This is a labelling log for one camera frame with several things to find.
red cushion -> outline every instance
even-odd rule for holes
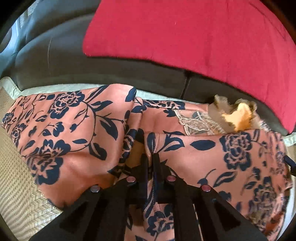
[[[264,102],[288,131],[294,128],[296,46],[259,0],[102,0],[83,51],[218,79]]]

beige mat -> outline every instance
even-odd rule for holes
[[[0,89],[1,120],[13,102],[6,91]],[[28,167],[1,127],[0,197],[0,214],[19,241],[29,240],[61,213],[34,184]]]

metal bolt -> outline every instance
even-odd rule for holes
[[[133,176],[129,176],[129,177],[126,178],[126,181],[127,181],[128,183],[133,183],[133,182],[136,181],[136,178],[133,177]]]
[[[209,191],[211,191],[211,187],[209,185],[202,185],[202,190],[204,192],[209,192]]]
[[[174,181],[176,181],[176,177],[175,176],[167,176],[167,180],[169,182],[174,182]]]
[[[100,191],[100,187],[98,185],[91,186],[92,193],[98,193]]]

red cloth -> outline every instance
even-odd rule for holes
[[[83,51],[218,79],[264,102],[289,132],[294,128],[296,46],[259,0],[102,0]]]

pink garment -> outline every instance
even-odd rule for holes
[[[102,0],[83,51],[209,76],[262,101],[294,129],[296,46],[260,0]]]
[[[107,188],[126,177],[142,153],[150,161],[159,153],[174,175],[189,185],[209,184],[275,240],[291,187],[281,135],[260,129],[218,134],[208,125],[206,104],[135,96],[135,88],[119,84],[21,96],[1,125],[58,207],[71,205],[92,185]],[[183,114],[196,120],[190,128],[198,130],[190,136],[179,123]],[[130,206],[125,240],[173,239],[172,205],[154,201],[152,180],[148,197],[143,213]]]

